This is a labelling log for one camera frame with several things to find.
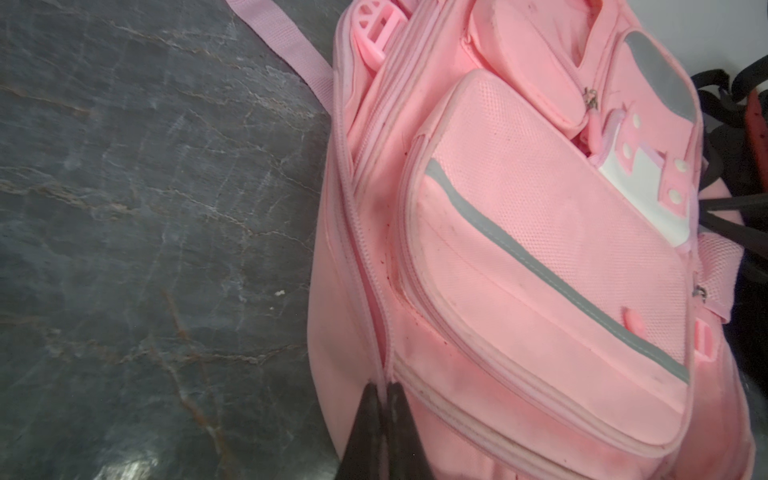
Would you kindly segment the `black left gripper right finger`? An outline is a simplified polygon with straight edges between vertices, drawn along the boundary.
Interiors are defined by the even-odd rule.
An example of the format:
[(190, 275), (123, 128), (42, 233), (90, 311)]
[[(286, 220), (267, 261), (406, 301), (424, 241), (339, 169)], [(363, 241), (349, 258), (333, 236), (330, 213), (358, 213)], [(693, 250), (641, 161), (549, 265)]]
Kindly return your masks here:
[(388, 478), (434, 480), (404, 387), (387, 386), (385, 408)]

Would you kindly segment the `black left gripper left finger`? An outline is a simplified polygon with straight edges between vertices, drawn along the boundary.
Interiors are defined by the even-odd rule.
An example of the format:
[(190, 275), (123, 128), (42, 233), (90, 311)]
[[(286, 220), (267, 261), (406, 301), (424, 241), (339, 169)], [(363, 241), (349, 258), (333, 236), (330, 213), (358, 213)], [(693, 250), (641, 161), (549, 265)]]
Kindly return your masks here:
[(379, 480), (382, 454), (382, 407), (377, 387), (363, 389), (335, 480)]

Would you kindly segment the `red backpack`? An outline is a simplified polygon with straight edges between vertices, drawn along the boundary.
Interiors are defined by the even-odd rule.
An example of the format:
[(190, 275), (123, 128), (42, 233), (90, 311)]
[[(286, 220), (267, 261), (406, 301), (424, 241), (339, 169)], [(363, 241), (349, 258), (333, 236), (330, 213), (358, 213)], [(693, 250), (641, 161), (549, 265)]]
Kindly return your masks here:
[(735, 288), (736, 325), (727, 338), (762, 394), (767, 393), (767, 58), (734, 77), (722, 69), (691, 77), (703, 114), (719, 125), (704, 135), (704, 187), (724, 182), (731, 197), (702, 198), (700, 224), (745, 249)]

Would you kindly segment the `pink backpack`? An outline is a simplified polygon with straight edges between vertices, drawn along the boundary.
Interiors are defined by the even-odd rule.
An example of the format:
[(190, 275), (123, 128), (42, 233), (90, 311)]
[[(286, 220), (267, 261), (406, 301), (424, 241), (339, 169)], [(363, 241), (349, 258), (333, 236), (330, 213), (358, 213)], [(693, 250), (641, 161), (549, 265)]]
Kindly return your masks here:
[(624, 1), (355, 1), (326, 61), (232, 10), (331, 117), (308, 353), (341, 458), (406, 392), (435, 479), (748, 479), (724, 335), (744, 248), (700, 224), (698, 93)]

